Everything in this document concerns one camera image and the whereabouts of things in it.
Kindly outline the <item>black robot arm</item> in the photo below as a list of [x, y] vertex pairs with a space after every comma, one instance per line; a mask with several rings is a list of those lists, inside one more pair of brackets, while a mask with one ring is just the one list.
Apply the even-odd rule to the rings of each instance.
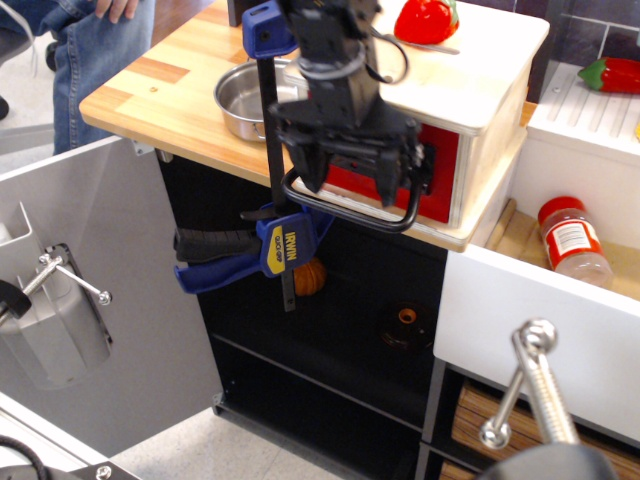
[[384, 206], [422, 161], [417, 122], [386, 103], [371, 25], [376, 1], [281, 1], [297, 41], [308, 99], [272, 107], [280, 141], [306, 187], [318, 192], [337, 157], [361, 162]]

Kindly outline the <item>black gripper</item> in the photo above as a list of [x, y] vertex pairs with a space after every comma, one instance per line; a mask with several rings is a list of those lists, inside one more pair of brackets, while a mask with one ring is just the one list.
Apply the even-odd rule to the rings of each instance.
[[408, 172], [419, 166], [418, 122], [381, 99], [359, 124], [323, 118], [310, 100], [275, 103], [269, 112], [279, 140], [304, 185], [318, 193], [336, 154], [374, 160], [377, 193], [384, 207], [393, 206]]

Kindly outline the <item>person's hand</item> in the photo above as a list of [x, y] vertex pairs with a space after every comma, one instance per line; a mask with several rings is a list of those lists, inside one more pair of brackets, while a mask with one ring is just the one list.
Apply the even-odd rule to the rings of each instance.
[[96, 0], [94, 13], [98, 18], [106, 18], [116, 24], [122, 18], [132, 20], [138, 5], [138, 0]]

